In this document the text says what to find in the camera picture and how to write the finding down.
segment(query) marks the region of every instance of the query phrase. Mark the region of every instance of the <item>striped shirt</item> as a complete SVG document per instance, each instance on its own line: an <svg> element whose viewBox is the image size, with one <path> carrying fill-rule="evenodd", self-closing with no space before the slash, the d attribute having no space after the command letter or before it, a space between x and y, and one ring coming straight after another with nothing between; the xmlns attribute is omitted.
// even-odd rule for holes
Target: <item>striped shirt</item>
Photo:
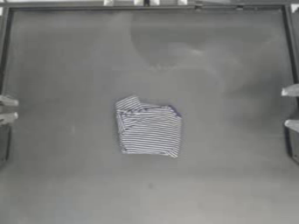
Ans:
<svg viewBox="0 0 299 224"><path fill-rule="evenodd" d="M141 103L132 95L116 103L116 123L123 153L177 157L183 119L173 107Z"/></svg>

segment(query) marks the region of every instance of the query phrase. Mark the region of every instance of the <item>striped cloth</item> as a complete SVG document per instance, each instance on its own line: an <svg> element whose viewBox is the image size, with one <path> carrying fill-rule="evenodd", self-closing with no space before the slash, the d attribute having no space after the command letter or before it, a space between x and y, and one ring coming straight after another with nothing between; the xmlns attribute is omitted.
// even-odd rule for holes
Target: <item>striped cloth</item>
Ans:
<svg viewBox="0 0 299 224"><path fill-rule="evenodd" d="M123 153L177 157L183 119L173 107L141 103L132 95L116 103L116 123Z"/></svg>

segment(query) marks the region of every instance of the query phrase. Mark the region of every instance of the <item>gray table surface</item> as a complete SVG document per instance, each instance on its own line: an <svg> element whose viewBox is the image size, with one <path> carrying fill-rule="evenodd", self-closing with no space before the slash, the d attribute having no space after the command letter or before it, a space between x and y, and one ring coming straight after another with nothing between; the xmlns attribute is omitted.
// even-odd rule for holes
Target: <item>gray table surface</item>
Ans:
<svg viewBox="0 0 299 224"><path fill-rule="evenodd" d="M20 119L1 223L298 221L280 11L16 12L5 74ZM180 111L177 159L120 153L131 94Z"/></svg>

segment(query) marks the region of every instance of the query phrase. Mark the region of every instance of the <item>metal bracket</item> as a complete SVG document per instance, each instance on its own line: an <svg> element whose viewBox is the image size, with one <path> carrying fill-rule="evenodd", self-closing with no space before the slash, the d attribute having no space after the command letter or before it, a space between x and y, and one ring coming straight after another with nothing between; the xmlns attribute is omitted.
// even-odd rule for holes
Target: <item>metal bracket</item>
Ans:
<svg viewBox="0 0 299 224"><path fill-rule="evenodd" d="M291 12L295 13L299 9L299 3L291 3Z"/></svg>
<svg viewBox="0 0 299 224"><path fill-rule="evenodd" d="M104 0L104 6L113 6L115 0Z"/></svg>

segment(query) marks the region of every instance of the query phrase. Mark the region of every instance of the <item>metal frame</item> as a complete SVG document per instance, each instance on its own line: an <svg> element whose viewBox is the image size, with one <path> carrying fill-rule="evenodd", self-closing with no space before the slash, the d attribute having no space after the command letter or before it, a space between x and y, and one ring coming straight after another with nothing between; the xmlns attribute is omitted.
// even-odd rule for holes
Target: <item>metal frame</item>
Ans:
<svg viewBox="0 0 299 224"><path fill-rule="evenodd" d="M0 3L4 7L3 24L0 33L0 94L5 90L5 63L9 46L9 34L12 26L12 18L15 11L180 11L180 10L197 10L197 11L271 11L280 10L283 12L284 21L284 35L287 40L287 48L290 52L291 68L294 83L298 83L299 77L299 52L295 42L295 29L292 21L291 5L288 3L241 3L241 4L205 4L201 2L191 3L185 6L179 5L160 5L148 6L148 0L144 0L144 6L133 6L132 3L124 3L113 7L104 6L103 2L67 2L67 3ZM294 149L290 141L290 130L284 129L284 143L287 155L295 160ZM7 147L7 157L9 155L9 144Z"/></svg>

